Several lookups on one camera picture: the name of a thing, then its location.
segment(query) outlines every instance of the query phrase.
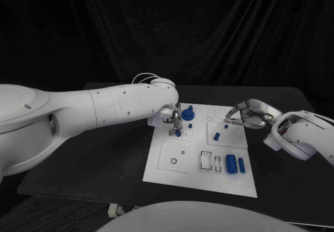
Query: black table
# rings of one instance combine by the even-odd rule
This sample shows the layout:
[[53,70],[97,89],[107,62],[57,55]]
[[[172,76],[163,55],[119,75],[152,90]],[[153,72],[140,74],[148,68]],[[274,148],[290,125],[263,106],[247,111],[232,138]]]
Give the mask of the black table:
[[[117,84],[90,83],[86,89]],[[281,111],[315,111],[291,87],[178,86],[181,102],[234,106],[257,98]],[[334,167],[320,154],[309,161],[263,143],[271,128],[247,128],[258,198],[143,182],[155,128],[148,120],[86,131],[29,171],[19,193],[145,206],[204,201],[250,209],[287,222],[334,226]]]

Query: blue object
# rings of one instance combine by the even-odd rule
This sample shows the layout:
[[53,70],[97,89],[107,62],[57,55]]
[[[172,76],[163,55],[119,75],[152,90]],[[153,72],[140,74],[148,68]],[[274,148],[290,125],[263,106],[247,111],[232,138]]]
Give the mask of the blue object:
[[240,160],[241,173],[245,173],[247,171],[245,171],[244,159],[240,158],[238,160]]
[[176,130],[176,136],[181,137],[182,136],[182,132],[179,130]]
[[186,109],[184,112],[182,112],[182,117],[186,121],[191,121],[194,120],[195,118],[195,112],[194,112],[194,106],[191,105],[189,106],[189,109]]
[[214,137],[214,139],[218,141],[218,139],[220,139],[220,136],[221,136],[221,133],[217,133],[215,134],[215,137]]
[[230,174],[237,174],[238,173],[238,167],[237,167],[235,155],[227,155],[227,166],[228,166],[228,173]]

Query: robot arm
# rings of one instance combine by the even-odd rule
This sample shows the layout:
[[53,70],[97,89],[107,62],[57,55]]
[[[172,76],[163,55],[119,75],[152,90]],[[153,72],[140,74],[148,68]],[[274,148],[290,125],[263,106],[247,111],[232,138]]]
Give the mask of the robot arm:
[[173,118],[178,101],[176,85],[165,78],[71,92],[0,85],[0,181],[42,162],[86,130]]
[[[231,118],[238,110],[243,119]],[[263,101],[251,99],[232,108],[227,114],[225,122],[253,129],[261,129],[270,123],[273,128],[264,143],[276,151],[283,148],[302,160],[307,160],[319,151],[334,165],[334,126],[322,118],[334,122],[306,111],[283,114]]]

